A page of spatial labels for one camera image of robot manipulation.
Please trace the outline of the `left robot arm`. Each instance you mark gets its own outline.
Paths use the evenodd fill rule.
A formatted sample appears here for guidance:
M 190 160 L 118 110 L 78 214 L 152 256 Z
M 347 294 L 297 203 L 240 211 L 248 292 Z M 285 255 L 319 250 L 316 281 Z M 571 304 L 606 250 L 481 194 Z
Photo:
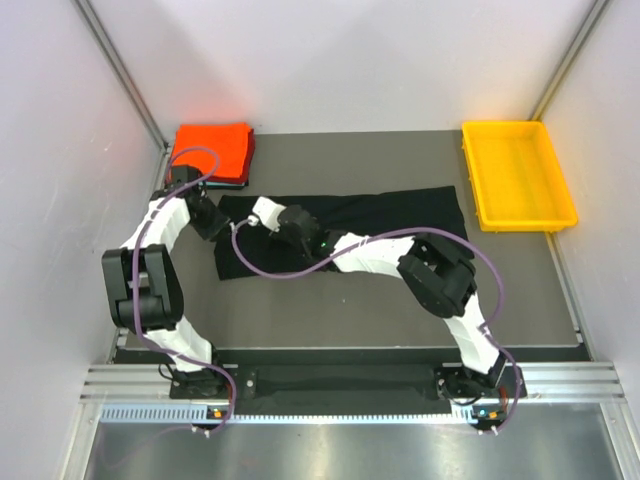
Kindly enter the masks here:
M 231 395 L 233 388 L 215 347 L 186 318 L 171 258 L 184 228 L 192 228 L 206 242 L 229 229 L 229 218 L 209 198 L 201 177 L 194 167 L 172 167 L 134 234 L 106 251 L 101 266 L 115 326 L 171 359 L 167 370 L 180 395 L 212 398 Z

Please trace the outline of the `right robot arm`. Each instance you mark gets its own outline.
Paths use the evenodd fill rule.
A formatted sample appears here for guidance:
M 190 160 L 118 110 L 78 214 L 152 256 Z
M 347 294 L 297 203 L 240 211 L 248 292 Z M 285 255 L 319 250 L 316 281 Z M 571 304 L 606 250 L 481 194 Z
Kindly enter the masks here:
M 324 270 L 402 280 L 423 309 L 443 319 L 462 360 L 459 369 L 439 380 L 443 396 L 477 400 L 495 393 L 507 398 L 502 386 L 507 357 L 486 326 L 475 267 L 449 238 L 428 232 L 373 240 L 327 230 L 299 205 L 276 205 L 261 219 L 276 239 L 293 246 L 313 265 L 326 261 Z

